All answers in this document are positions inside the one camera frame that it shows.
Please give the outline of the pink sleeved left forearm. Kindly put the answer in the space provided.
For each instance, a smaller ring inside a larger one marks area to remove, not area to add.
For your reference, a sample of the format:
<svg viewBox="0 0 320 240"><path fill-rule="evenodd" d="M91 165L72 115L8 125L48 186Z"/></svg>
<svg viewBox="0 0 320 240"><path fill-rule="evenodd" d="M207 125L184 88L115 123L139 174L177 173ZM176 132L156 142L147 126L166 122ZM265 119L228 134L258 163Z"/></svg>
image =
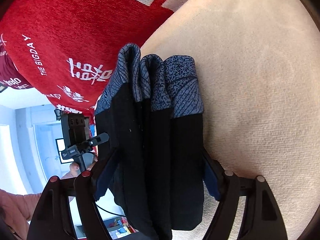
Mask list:
<svg viewBox="0 0 320 240"><path fill-rule="evenodd" d="M4 190L0 192L1 217L16 239L27 239L29 221L32 220L41 193L20 195Z"/></svg>

